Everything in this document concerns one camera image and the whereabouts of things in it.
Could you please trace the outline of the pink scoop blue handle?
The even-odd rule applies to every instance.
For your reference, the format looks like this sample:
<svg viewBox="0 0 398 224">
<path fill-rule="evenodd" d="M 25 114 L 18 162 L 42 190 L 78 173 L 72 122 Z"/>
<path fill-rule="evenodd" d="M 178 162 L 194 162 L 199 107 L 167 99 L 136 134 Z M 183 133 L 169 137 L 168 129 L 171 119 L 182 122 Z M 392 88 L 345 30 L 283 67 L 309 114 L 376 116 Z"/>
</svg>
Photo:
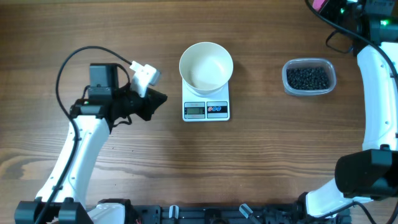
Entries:
<svg viewBox="0 0 398 224">
<path fill-rule="evenodd" d="M 314 10 L 319 12 L 322 9 L 325 2 L 326 0 L 313 0 L 312 7 L 314 8 Z"/>
</svg>

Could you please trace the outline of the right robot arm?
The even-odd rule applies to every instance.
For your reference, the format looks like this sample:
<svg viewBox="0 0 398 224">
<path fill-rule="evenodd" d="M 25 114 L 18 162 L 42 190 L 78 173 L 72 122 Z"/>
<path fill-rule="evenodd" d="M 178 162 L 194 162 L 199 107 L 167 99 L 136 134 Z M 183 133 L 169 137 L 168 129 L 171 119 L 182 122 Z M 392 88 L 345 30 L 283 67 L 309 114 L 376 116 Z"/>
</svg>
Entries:
<svg viewBox="0 0 398 224">
<path fill-rule="evenodd" d="M 362 150 L 338 159 L 335 176 L 305 194 L 309 220 L 353 205 L 397 197 L 397 17 L 395 1 L 306 2 L 310 11 L 353 40 L 364 88 Z"/>
</svg>

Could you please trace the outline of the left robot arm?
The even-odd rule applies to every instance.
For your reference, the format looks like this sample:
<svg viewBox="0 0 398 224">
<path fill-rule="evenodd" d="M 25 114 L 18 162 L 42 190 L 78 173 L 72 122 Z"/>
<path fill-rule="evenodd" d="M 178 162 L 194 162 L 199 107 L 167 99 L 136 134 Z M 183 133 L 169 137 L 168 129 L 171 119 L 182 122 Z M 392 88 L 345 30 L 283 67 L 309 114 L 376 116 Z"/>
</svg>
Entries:
<svg viewBox="0 0 398 224">
<path fill-rule="evenodd" d="M 118 63 L 92 63 L 87 98 L 71 106 L 69 133 L 55 167 L 33 201 L 19 202 L 16 223 L 139 223 L 140 215 L 129 199 L 104 199 L 86 211 L 86 193 L 96 159 L 117 119 L 130 125 L 131 115 L 144 121 L 166 102 L 153 90 L 160 72 L 150 65 L 130 64 L 133 77 L 119 86 Z"/>
</svg>

